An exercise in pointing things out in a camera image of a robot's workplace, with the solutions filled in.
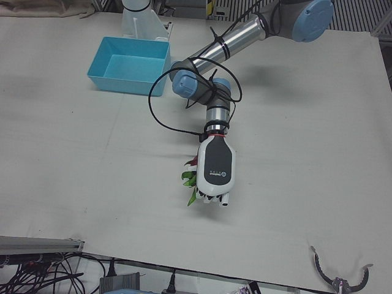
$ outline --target white mount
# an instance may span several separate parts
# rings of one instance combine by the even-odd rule
[[[151,9],[150,0],[122,0],[122,33],[126,37],[168,41],[168,31]]]

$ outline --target white table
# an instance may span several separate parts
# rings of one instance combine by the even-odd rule
[[[172,59],[212,41],[174,19]],[[225,65],[244,99],[228,140],[237,152],[230,206],[186,204],[183,164],[198,140],[158,126],[147,99],[98,91],[86,73],[121,15],[0,18],[0,235],[80,238],[85,251],[330,290],[322,267],[389,293],[392,98],[377,39],[327,31],[313,43],[270,38]],[[162,120],[200,131],[169,82]]]

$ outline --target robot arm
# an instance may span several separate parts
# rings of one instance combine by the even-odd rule
[[[198,198],[203,197],[206,203],[219,200],[226,206],[235,180],[235,152],[225,138],[233,101],[230,84],[218,78],[206,82],[201,75],[256,40],[279,36],[311,42],[324,33],[332,16],[331,0],[275,0],[250,15],[241,26],[234,25],[223,35],[215,35],[213,43],[172,65],[172,69],[181,68],[170,73],[173,91],[207,106],[205,137],[197,157]]]

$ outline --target blue joint cap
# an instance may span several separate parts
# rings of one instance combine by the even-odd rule
[[[331,0],[313,0],[296,19],[293,40],[312,42],[320,37],[330,25],[333,16]]]
[[[182,98],[191,98],[197,90],[196,74],[189,70],[179,70],[174,76],[171,87],[173,92],[180,95]]]
[[[224,85],[229,91],[232,90],[232,87],[230,86],[230,83],[225,78],[214,78],[213,82]]]

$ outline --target blue tray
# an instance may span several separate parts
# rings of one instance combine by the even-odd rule
[[[140,291],[140,290],[132,290],[132,289],[121,289],[121,290],[105,292],[105,294],[156,294],[156,293]]]
[[[157,78],[170,68],[168,42],[104,37],[88,70],[101,90],[148,95]],[[161,96],[166,77],[154,88]]]

